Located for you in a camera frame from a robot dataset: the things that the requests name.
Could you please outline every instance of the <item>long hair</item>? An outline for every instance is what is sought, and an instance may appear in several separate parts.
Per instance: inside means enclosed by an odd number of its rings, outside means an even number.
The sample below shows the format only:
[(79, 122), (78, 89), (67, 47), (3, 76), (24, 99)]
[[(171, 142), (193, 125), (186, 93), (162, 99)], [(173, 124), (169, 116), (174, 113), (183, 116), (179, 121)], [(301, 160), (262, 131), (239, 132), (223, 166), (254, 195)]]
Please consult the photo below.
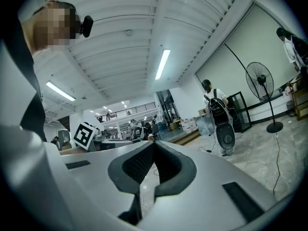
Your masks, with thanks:
[(283, 29), (282, 27), (277, 29), (276, 34), (278, 37), (285, 36), (288, 40), (291, 40), (291, 36), (295, 36), (295, 34)]
[(208, 79), (205, 79), (204, 81), (202, 81), (202, 87), (207, 93), (211, 91), (210, 84), (211, 84), (211, 81), (209, 81)]

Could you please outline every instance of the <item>black recessed slot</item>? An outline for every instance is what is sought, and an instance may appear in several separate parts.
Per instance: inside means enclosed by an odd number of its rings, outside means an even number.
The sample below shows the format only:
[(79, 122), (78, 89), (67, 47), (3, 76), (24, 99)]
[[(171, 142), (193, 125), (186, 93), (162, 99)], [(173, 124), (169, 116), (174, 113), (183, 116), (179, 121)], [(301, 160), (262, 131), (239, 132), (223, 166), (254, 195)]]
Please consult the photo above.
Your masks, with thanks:
[(89, 161), (83, 160), (83, 161), (79, 161), (79, 162), (74, 162), (74, 163), (66, 164), (66, 167), (68, 169), (74, 169), (74, 168), (83, 167), (83, 166), (89, 165), (89, 164), (91, 164)]
[(222, 185), (222, 187), (247, 222), (255, 220), (264, 213), (257, 203), (236, 182)]

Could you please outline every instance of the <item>black chair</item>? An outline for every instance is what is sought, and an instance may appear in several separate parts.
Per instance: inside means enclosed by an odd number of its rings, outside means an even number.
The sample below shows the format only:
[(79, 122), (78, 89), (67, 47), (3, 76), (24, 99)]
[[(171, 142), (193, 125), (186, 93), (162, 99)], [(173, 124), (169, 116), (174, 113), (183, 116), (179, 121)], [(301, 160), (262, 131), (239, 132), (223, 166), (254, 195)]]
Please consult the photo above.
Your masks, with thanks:
[(152, 134), (153, 134), (153, 137), (154, 138), (159, 138), (159, 140), (161, 140), (160, 138), (160, 134), (159, 134), (159, 129), (158, 129), (158, 125), (157, 124), (154, 124), (152, 126)]

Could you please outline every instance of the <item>black backpack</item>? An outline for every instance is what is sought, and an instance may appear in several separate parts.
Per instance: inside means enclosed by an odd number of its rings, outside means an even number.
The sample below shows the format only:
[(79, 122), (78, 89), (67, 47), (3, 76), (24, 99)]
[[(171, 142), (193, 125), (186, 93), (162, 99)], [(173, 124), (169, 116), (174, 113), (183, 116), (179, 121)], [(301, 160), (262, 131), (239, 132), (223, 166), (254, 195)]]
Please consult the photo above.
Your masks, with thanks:
[(298, 55), (304, 60), (308, 57), (308, 42), (297, 36), (292, 36), (292, 42)]

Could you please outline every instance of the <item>black stand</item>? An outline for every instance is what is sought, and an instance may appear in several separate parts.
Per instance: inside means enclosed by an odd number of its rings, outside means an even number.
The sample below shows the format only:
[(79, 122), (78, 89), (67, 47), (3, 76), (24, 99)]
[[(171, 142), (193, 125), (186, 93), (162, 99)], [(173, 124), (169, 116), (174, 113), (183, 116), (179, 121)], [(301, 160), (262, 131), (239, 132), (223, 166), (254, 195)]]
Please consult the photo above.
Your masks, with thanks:
[(273, 123), (268, 125), (268, 127), (266, 128), (266, 131), (269, 132), (269, 133), (277, 133), (283, 128), (283, 123), (275, 121), (273, 107), (271, 106), (271, 102), (270, 102), (270, 96), (269, 96), (268, 91), (266, 90), (265, 86), (264, 85), (262, 85), (262, 86), (263, 86), (265, 93), (266, 93), (266, 96), (269, 100), (270, 110), (271, 110), (271, 114), (273, 116)]

